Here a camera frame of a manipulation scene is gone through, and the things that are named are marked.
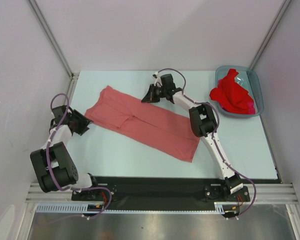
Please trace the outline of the salmon pink t shirt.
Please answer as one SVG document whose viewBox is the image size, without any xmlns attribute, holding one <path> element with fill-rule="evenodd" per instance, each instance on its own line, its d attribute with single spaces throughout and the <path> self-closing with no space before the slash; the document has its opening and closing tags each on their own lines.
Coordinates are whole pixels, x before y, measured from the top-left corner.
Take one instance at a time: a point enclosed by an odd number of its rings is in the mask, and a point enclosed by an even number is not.
<svg viewBox="0 0 300 240">
<path fill-rule="evenodd" d="M 190 119 L 110 86 L 104 88 L 85 117 L 95 125 L 191 163 L 199 144 Z"/>
</svg>

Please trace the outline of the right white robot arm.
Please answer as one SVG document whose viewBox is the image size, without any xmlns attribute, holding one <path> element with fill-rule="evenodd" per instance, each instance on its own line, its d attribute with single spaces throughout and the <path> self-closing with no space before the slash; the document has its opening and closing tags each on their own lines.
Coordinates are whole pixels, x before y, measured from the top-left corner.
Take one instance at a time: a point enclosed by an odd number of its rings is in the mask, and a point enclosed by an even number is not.
<svg viewBox="0 0 300 240">
<path fill-rule="evenodd" d="M 227 200 L 232 201 L 238 196 L 239 190 L 244 186 L 240 174 L 234 170 L 221 145 L 217 130 L 220 118 L 214 113 L 215 108 L 208 102 L 196 102 L 184 94 L 184 89 L 176 87 L 171 74 L 152 75 L 154 83 L 149 85 L 148 92 L 141 100 L 143 103 L 158 103 L 166 99 L 172 104 L 188 111 L 190 127 L 194 135 L 205 144 L 212 159 L 219 167 L 221 179 L 220 194 Z"/>
</svg>

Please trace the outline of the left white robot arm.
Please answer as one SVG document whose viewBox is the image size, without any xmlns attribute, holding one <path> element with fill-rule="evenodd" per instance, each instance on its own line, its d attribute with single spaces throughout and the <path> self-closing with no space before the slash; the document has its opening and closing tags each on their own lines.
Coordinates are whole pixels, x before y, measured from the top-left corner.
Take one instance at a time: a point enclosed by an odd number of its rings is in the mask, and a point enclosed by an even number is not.
<svg viewBox="0 0 300 240">
<path fill-rule="evenodd" d="M 74 133 L 83 135 L 92 122 L 77 110 L 66 105 L 52 109 L 49 138 L 38 150 L 30 154 L 30 160 L 41 190 L 45 193 L 62 189 L 83 190 L 90 200 L 100 196 L 101 188 L 90 173 L 78 172 L 67 144 Z"/>
</svg>

